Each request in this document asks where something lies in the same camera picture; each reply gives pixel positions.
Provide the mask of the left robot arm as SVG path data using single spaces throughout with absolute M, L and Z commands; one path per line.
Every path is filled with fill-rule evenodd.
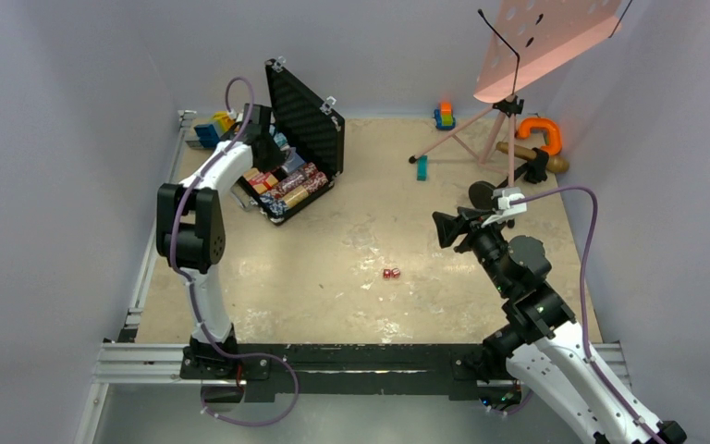
M 219 279 L 226 249 L 220 195 L 250 169 L 270 171 L 282 164 L 270 132 L 272 114 L 263 105 L 245 111 L 237 133 L 218 143 L 194 173 L 157 192 L 156 250 L 182 279 L 192 314 L 182 379 L 233 378 L 240 368 L 242 356 Z

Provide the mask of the red 100 chip stack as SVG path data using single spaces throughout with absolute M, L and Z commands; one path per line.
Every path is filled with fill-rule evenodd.
M 322 189 L 328 183 L 328 177 L 322 171 L 317 171 L 313 175 L 309 176 L 301 186 L 309 194 L 312 195 L 318 190 Z

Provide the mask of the yellow 50 chip stack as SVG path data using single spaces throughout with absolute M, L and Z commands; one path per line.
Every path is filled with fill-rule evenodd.
M 304 186 L 299 185 L 298 187 L 285 194 L 281 198 L 281 202 L 287 207 L 287 209 L 291 209 L 298 205 L 300 202 L 307 199 L 309 195 L 309 191 Z

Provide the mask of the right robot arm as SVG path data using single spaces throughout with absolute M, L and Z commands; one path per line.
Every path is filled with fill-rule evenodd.
M 432 214 L 441 247 L 473 253 L 501 298 L 507 324 L 483 342 L 478 373 L 509 374 L 544 401 L 584 443 L 683 443 L 675 421 L 635 397 L 585 335 L 588 331 L 547 282 L 540 240 L 506 240 L 497 214 L 459 208 Z

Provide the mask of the red Texas Hold'em card deck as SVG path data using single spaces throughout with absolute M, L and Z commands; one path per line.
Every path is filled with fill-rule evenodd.
M 243 178 L 247 180 L 251 188 L 258 194 L 264 194 L 273 189 L 279 180 L 272 172 L 262 172 L 258 168 L 249 169 Z

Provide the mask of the purple chip stack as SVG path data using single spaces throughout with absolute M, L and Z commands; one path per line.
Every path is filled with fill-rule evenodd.
M 297 188 L 317 172 L 318 168 L 316 164 L 306 163 L 290 173 L 285 179 L 278 182 L 273 188 L 264 192 L 262 197 L 279 199 Z

